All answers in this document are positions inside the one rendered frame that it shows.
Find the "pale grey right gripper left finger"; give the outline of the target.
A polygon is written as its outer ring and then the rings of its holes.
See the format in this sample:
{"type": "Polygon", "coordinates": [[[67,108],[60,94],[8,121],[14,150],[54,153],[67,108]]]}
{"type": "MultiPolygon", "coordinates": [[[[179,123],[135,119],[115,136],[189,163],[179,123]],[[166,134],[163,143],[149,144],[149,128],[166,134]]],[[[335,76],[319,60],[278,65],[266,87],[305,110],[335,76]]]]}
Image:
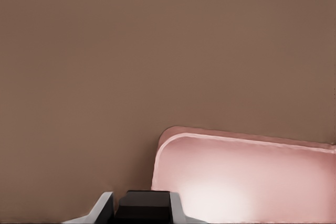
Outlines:
{"type": "Polygon", "coordinates": [[[114,218],[114,193],[104,192],[92,210],[85,216],[67,220],[61,224],[108,224],[114,218]]]}

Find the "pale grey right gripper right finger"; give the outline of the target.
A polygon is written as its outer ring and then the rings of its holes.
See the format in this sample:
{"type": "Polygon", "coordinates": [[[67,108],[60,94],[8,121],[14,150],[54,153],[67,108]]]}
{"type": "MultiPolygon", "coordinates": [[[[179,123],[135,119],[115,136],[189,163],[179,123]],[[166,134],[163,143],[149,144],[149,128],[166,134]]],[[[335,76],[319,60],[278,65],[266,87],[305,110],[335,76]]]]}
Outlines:
{"type": "Polygon", "coordinates": [[[187,216],[182,207],[179,193],[170,192],[173,224],[208,224],[206,221],[187,216]]]}

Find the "pink storage box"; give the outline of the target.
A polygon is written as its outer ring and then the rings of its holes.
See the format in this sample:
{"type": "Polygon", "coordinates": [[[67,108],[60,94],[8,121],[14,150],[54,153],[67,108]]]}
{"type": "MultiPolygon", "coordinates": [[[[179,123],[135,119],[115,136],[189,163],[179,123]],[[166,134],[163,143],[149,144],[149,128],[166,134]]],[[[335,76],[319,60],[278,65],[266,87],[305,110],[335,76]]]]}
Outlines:
{"type": "Polygon", "coordinates": [[[151,188],[209,223],[336,223],[336,146],[173,126],[151,188]]]}

